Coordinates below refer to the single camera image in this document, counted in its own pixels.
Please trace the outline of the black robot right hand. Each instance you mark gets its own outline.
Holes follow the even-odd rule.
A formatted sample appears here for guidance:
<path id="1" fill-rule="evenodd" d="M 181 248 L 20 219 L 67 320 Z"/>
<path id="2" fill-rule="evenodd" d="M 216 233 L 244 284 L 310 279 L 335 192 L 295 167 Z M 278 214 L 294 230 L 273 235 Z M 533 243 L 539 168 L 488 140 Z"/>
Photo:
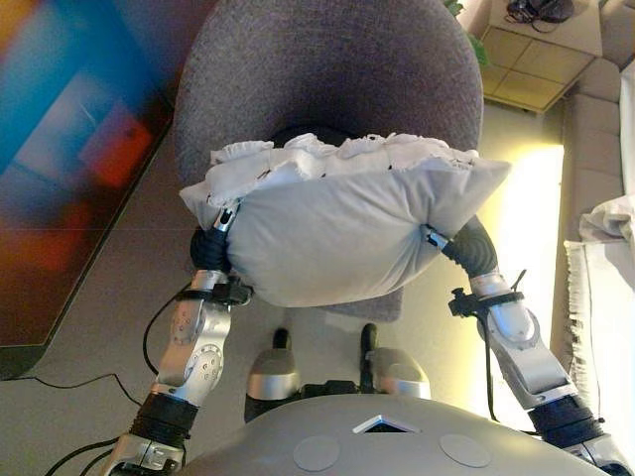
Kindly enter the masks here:
<path id="1" fill-rule="evenodd" d="M 427 242 L 460 266 L 470 279 L 498 270 L 495 247 L 476 215 L 472 216 L 452 238 L 445 237 L 429 225 L 424 229 Z"/>

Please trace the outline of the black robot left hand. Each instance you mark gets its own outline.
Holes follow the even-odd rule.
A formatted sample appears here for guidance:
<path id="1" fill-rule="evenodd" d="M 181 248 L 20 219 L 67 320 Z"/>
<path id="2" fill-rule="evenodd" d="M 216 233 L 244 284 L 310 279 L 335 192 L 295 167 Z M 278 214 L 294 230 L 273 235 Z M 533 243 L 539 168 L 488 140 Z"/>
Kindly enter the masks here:
<path id="1" fill-rule="evenodd" d="M 239 202 L 219 210 L 207 229 L 198 227 L 190 240 L 190 257 L 198 270 L 228 274 L 231 270 L 227 250 L 228 233 L 240 208 Z"/>

